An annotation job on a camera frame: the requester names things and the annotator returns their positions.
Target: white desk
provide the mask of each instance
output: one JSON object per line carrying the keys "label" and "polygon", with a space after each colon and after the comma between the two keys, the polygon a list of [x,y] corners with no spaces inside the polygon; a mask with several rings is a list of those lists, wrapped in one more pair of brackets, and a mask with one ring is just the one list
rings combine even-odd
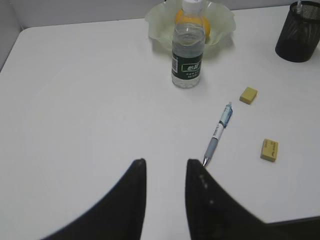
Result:
{"label": "white desk", "polygon": [[[274,51],[288,7],[237,10],[237,29],[192,89],[171,83],[143,19],[29,28],[0,74],[0,239],[66,225],[147,160],[142,240],[190,239],[189,158],[202,159],[225,105],[233,117],[208,170],[267,223],[320,215],[320,51]],[[243,90],[258,89],[251,105]],[[276,163],[260,159],[279,141]]]}

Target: eraser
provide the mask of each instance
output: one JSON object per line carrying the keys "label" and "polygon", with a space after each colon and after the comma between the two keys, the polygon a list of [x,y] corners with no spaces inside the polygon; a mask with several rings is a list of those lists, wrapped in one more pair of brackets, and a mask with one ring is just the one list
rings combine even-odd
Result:
{"label": "eraser", "polygon": [[274,163],[277,159],[278,145],[276,141],[264,139],[260,157]]}
{"label": "eraser", "polygon": [[246,104],[251,104],[253,102],[253,100],[255,99],[256,95],[257,95],[258,91],[251,88],[251,87],[247,87],[244,92],[242,93],[242,95],[240,96],[240,101],[244,102]]}

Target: bottle label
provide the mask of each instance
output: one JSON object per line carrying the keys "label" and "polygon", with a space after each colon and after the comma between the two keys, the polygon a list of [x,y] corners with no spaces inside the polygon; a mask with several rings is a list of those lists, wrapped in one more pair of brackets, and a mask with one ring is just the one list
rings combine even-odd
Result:
{"label": "bottle label", "polygon": [[179,79],[191,80],[200,75],[202,54],[196,57],[181,57],[172,53],[172,74]]}

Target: ballpoint pen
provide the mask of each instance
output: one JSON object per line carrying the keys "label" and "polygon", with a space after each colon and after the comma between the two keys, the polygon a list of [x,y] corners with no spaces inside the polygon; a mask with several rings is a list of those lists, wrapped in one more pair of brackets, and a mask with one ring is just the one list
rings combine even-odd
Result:
{"label": "ballpoint pen", "polygon": [[217,145],[218,145],[218,141],[222,135],[222,132],[227,127],[232,113],[233,113],[233,110],[231,108],[231,102],[229,102],[229,104],[227,104],[225,106],[225,109],[222,113],[220,121],[219,121],[218,125],[216,126],[215,131],[213,133],[213,136],[210,140],[208,148],[205,151],[203,163],[202,163],[202,165],[204,167],[210,162],[212,156],[214,155],[214,152],[215,152]]}
{"label": "ballpoint pen", "polygon": [[296,13],[297,14],[301,14],[302,13],[302,3],[301,1],[299,0],[297,5],[296,5]]}

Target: water bottle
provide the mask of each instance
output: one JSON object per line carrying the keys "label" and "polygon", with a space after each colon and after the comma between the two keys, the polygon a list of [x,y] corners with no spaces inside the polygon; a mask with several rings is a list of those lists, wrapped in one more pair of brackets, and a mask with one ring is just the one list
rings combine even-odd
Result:
{"label": "water bottle", "polygon": [[183,14],[176,22],[172,39],[172,82],[192,88],[200,80],[206,34],[202,20],[203,0],[182,0]]}

